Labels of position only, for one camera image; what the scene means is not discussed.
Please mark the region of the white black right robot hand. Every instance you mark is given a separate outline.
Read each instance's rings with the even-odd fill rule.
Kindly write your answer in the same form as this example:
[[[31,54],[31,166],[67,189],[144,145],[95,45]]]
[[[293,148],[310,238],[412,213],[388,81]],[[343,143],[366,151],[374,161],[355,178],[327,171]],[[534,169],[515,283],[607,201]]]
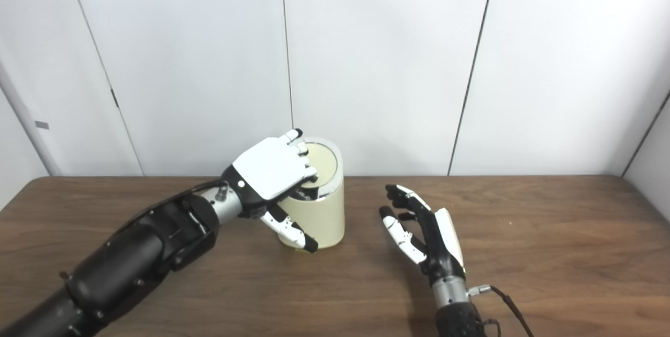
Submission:
[[[463,253],[449,211],[433,210],[414,190],[385,185],[392,206],[379,208],[384,227],[399,249],[428,276],[466,279]]]

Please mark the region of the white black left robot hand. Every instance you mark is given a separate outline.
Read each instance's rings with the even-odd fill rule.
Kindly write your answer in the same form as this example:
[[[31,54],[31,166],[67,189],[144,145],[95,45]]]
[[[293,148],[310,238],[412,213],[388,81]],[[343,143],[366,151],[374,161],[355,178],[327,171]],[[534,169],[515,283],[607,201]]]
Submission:
[[[292,129],[280,137],[264,139],[225,168],[221,180],[237,196],[239,218],[259,219],[298,248],[315,253],[318,242],[279,205],[304,183],[318,179],[318,171],[307,158],[306,144],[296,142],[302,135],[301,129]]]

